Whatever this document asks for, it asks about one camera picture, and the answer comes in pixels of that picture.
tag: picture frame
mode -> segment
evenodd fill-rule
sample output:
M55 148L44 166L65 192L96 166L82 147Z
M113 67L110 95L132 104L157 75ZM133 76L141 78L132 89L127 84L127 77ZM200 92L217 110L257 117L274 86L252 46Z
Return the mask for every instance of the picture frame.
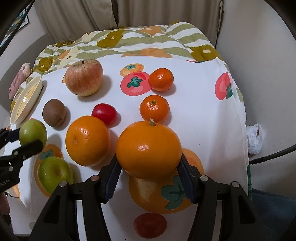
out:
M21 21L21 19L23 18L24 14L26 13L27 9L29 8L26 7L20 14L19 16L16 18L16 20L13 22L13 24L10 26L9 30L7 31L3 41L0 43L0 47L8 40L9 36L11 35L11 33L15 30L15 28L17 27L17 25L19 24L19 22ZM18 31L20 29L22 29L24 26L28 25L30 23L28 16L25 17L23 23L21 24L21 26L19 27Z

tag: kiwi fruit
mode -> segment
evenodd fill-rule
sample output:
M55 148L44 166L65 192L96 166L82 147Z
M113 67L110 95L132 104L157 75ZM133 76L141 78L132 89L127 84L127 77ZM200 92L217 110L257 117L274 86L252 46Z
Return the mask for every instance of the kiwi fruit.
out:
M66 107L57 99L51 99L43 107L43 120L51 127L59 127L64 122L66 116Z

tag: orange stem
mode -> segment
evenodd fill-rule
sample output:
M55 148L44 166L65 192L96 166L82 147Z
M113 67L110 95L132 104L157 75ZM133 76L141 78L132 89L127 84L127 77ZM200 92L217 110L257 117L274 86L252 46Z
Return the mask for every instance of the orange stem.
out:
M155 124L154 120L153 120L153 119L151 119L151 118L150 118L150 125L151 125L151 126L156 126L156 124Z

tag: wall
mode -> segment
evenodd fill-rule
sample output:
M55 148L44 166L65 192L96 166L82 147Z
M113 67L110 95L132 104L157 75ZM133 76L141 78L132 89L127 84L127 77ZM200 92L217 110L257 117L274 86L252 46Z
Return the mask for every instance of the wall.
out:
M25 62L33 67L38 54L52 43L44 32L34 6L30 9L28 18L30 23L15 35L0 56L0 127L9 114L11 101L8 99L8 89L18 70Z
M296 144L296 41L264 0L224 0L217 49L241 89L266 156ZM251 166L253 188L296 197L296 152Z

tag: cherry tomato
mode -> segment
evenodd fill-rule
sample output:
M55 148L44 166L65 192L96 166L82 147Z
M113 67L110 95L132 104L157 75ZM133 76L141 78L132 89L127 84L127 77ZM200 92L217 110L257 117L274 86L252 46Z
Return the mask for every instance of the cherry tomato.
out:
M140 237L153 239L165 232L167 221L158 213L144 213L135 219L133 227Z
M94 107L91 116L102 120L108 126L116 120L117 111L113 106L101 103Z

